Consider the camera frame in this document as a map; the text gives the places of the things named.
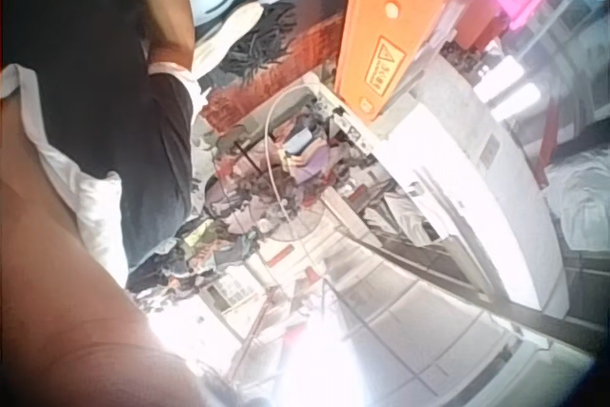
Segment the white wire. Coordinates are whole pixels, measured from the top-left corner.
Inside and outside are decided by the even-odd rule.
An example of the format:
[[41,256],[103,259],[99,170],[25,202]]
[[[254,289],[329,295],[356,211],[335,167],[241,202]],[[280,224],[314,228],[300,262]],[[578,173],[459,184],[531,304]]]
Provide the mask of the white wire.
[[265,131],[264,131],[265,158],[267,159],[267,171],[269,172],[269,178],[271,179],[271,186],[274,189],[275,199],[277,199],[279,208],[281,209],[284,217],[286,218],[286,221],[288,221],[288,227],[290,228],[291,236],[293,237],[293,239],[298,240],[298,243],[300,244],[301,248],[303,249],[303,252],[305,252],[305,255],[309,259],[312,269],[314,270],[315,274],[318,276],[323,276],[323,275],[320,275],[320,273],[315,268],[314,260],[312,259],[311,255],[309,253],[309,250],[307,250],[307,247],[303,243],[303,240],[301,240],[300,238],[297,239],[297,237],[296,237],[296,231],[295,231],[295,227],[293,226],[293,221],[288,216],[288,212],[286,212],[286,209],[284,208],[284,205],[282,204],[282,199],[279,195],[279,191],[277,190],[277,186],[275,184],[274,173],[273,173],[272,166],[271,166],[271,156],[269,154],[269,125],[271,124],[271,117],[274,114],[275,107],[277,106],[277,104],[279,104],[283,100],[284,97],[286,97],[291,92],[294,92],[296,90],[302,90],[302,89],[310,89],[311,86],[322,86],[322,84],[321,83],[313,83],[313,84],[302,83],[302,84],[299,84],[296,86],[292,86],[290,88],[286,88],[285,90],[282,90],[275,97],[275,101],[274,101],[273,105],[271,106],[269,113],[267,113],[267,119],[265,120]]

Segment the cable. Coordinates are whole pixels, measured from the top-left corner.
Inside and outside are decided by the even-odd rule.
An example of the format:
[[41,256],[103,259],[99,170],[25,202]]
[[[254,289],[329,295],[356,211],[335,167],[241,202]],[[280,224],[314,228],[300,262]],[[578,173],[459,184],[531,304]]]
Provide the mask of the cable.
[[[220,190],[222,191],[222,193],[225,196],[225,199],[227,199],[227,203],[231,205],[231,199],[229,199],[229,195],[227,194],[225,187],[222,184],[222,179],[220,178],[220,174],[219,174],[219,170],[218,167],[216,166],[216,162],[214,161],[214,153],[210,152],[210,156],[212,157],[212,164],[213,164],[213,169],[216,173],[216,178],[218,179],[218,185],[220,185]],[[245,234],[247,231],[245,230],[245,228],[243,227],[243,225],[241,224],[241,221],[239,221],[239,218],[236,216],[235,217],[235,221],[237,221],[237,225],[239,226],[239,228],[241,229],[242,233]],[[269,269],[269,266],[267,266],[267,263],[265,262],[265,260],[263,259],[262,254],[260,254],[259,250],[254,250],[254,252],[256,253],[256,257],[258,257],[258,259],[260,260],[261,264],[263,265],[263,267],[265,268],[265,270],[267,271],[267,274],[272,278],[272,280],[275,282],[275,285],[282,291],[282,293],[286,296],[289,297],[288,294],[286,293],[286,290],[284,289],[284,287],[282,286],[282,284],[277,281],[277,278],[275,277],[275,275],[271,272],[271,269]]]
[[[322,83],[315,83],[317,86],[321,86]],[[302,89],[309,89],[310,85],[308,84],[299,84],[296,86],[292,86],[291,88],[286,88],[284,90],[282,90],[276,97],[275,97],[275,101],[273,103],[273,105],[271,106],[269,113],[267,113],[267,119],[265,120],[265,131],[264,131],[264,137],[263,137],[263,141],[265,142],[265,158],[267,159],[267,171],[269,172],[269,178],[271,180],[271,186],[274,189],[274,194],[275,194],[275,198],[277,199],[277,203],[279,204],[279,208],[282,211],[282,214],[284,215],[284,217],[286,218],[286,221],[288,222],[288,226],[290,228],[290,232],[291,232],[291,236],[293,237],[293,239],[296,240],[296,231],[295,231],[295,227],[293,226],[293,221],[292,219],[288,216],[288,212],[286,212],[286,209],[284,208],[284,205],[282,204],[282,199],[279,195],[279,191],[277,190],[277,186],[275,184],[275,179],[274,179],[274,174],[273,174],[273,169],[272,169],[272,165],[271,165],[271,156],[269,154],[269,125],[271,124],[271,117],[274,114],[274,110],[275,107],[277,107],[277,104],[279,104],[284,97],[286,97],[288,94],[290,94],[291,92],[294,92],[296,90],[302,90]],[[309,251],[307,250],[307,247],[305,246],[305,244],[303,243],[303,241],[299,238],[298,239],[298,243],[300,244],[301,248],[303,249],[303,252],[305,253],[305,255],[307,256],[307,258],[309,259],[310,263],[311,263],[311,267],[314,270],[314,273],[317,276],[322,277],[323,275],[320,275],[320,272],[317,271],[317,269],[314,266],[314,260],[312,259]]]

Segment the clothing pile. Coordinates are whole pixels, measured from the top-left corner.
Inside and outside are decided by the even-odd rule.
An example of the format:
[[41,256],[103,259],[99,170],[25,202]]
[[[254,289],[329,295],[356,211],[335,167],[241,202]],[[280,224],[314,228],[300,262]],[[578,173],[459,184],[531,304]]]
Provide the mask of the clothing pile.
[[222,220],[207,216],[185,223],[174,246],[151,256],[134,271],[127,289],[145,311],[187,299],[244,262],[257,249],[258,234],[230,234]]
[[328,174],[346,153],[346,146],[331,148],[319,120],[308,113],[302,113],[278,128],[274,139],[282,169],[297,185],[319,174]]

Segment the person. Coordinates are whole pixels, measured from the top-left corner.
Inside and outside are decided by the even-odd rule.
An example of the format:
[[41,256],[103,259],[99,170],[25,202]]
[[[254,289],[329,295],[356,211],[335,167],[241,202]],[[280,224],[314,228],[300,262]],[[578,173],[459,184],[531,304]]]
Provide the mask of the person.
[[2,0],[2,367],[18,405],[226,406],[117,284],[190,207],[188,0]]

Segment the bright light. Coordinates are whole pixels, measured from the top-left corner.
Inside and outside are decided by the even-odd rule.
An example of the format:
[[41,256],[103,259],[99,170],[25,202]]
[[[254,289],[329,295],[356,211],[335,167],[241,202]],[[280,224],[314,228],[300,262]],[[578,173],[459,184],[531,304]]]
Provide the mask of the bright light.
[[364,407],[354,353],[319,316],[295,345],[281,384],[282,407]]
[[237,341],[228,338],[230,335],[227,336],[222,325],[214,323],[214,315],[198,296],[177,302],[162,312],[150,313],[148,319],[163,345],[185,359],[198,375],[201,375],[201,361],[223,372],[239,348]]
[[528,83],[504,100],[500,105],[492,110],[492,116],[497,121],[510,118],[519,112],[523,112],[528,107],[534,105],[540,99],[540,90],[534,83]]
[[525,74],[523,66],[513,56],[506,56],[475,86],[478,98],[487,103]]

